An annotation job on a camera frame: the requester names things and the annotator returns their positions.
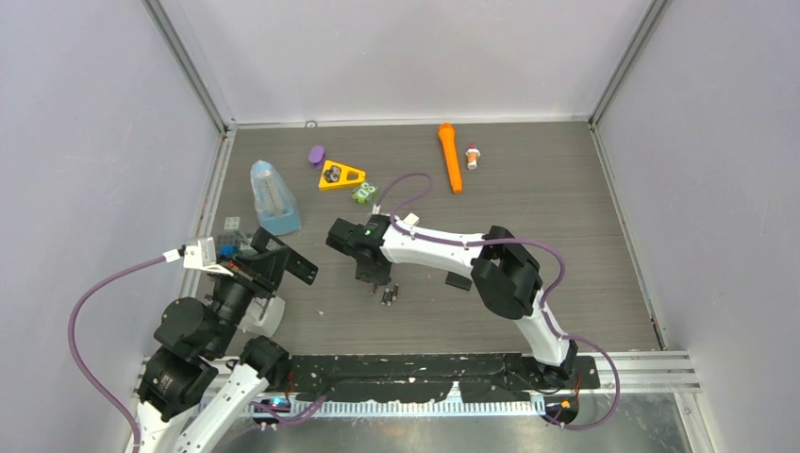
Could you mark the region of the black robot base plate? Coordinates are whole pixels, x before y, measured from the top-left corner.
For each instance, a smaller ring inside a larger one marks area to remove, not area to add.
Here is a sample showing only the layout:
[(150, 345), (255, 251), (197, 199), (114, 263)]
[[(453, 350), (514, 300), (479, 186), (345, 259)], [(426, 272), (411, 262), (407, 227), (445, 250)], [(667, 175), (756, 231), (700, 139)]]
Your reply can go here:
[(296, 355), (271, 388), (311, 402), (441, 402), (459, 392), (466, 403), (516, 402), (531, 395), (601, 387), (594, 358), (579, 356), (567, 379), (519, 353)]

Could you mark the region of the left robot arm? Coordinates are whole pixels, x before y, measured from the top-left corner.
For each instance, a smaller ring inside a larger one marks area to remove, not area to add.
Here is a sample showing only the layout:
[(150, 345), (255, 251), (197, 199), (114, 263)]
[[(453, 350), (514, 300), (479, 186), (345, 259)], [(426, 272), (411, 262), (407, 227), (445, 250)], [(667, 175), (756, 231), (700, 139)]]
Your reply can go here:
[(213, 238), (191, 240), (178, 253), (187, 270), (209, 275), (209, 302), (192, 296), (171, 302), (154, 333), (158, 350), (146, 361), (137, 389), (137, 427), (129, 452), (210, 452), (258, 394), (289, 389), (290, 353), (266, 334), (249, 340), (223, 386), (201, 404), (221, 359), (257, 299), (281, 305), (285, 274), (312, 285), (317, 265), (263, 228), (248, 251), (220, 254)]

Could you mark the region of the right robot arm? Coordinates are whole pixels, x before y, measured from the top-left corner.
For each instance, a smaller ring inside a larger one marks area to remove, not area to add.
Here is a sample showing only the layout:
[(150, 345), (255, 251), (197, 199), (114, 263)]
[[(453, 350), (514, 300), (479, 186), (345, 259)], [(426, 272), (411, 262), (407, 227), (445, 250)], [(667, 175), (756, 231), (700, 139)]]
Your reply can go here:
[(443, 270), (448, 285), (464, 291), (476, 289), (490, 312), (515, 323), (544, 383), (562, 387), (575, 376), (577, 345), (568, 339), (549, 308), (541, 265), (526, 244), (506, 228), (452, 233), (378, 213), (364, 225), (337, 219), (325, 243), (354, 259), (355, 277), (365, 283), (390, 284), (395, 264)]

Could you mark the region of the black remote battery cover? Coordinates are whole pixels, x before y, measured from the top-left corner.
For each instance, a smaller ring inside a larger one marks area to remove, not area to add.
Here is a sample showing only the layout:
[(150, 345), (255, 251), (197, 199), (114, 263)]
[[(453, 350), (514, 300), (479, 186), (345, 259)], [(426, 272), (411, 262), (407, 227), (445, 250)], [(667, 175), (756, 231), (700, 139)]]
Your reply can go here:
[(445, 284), (466, 292), (472, 289), (473, 282), (468, 278), (455, 273), (448, 273)]

